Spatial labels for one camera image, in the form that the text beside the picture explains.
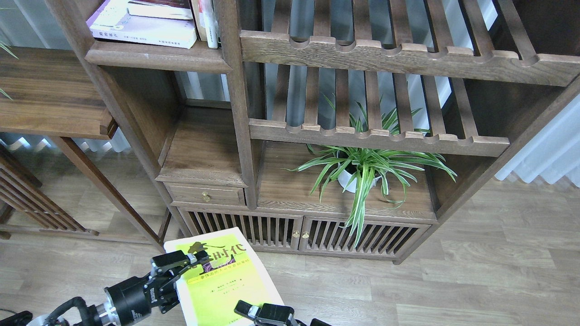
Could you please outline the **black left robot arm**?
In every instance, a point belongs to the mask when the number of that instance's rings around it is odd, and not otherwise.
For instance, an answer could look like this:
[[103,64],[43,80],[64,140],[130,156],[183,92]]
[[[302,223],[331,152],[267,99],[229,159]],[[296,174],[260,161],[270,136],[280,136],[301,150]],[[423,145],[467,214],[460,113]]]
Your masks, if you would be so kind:
[[100,305],[87,306],[81,297],[73,297],[52,313],[34,318],[25,310],[1,320],[3,326],[68,326],[62,315],[76,307],[79,326],[132,326],[149,317],[154,307],[165,314],[179,303],[175,283],[190,269],[209,263],[205,250],[185,254],[180,250],[151,259],[151,272],[131,277],[104,289],[107,299]]

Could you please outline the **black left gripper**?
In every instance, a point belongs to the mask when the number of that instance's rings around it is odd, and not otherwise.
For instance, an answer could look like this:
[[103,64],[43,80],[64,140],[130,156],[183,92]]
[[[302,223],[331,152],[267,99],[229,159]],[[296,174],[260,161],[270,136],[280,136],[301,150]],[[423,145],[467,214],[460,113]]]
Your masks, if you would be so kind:
[[167,313],[179,304],[176,281],[189,268],[207,262],[205,250],[194,254],[177,250],[153,257],[151,275],[134,276],[104,289],[103,325],[132,326],[149,317],[154,307]]

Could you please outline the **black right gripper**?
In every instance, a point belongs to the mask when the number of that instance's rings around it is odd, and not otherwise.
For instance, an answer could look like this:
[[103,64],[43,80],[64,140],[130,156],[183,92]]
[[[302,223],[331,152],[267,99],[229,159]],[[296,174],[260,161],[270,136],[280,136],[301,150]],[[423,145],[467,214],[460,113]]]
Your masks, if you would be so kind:
[[294,309],[290,306],[264,303],[262,306],[238,301],[234,312],[253,322],[256,326],[306,326],[294,318]]

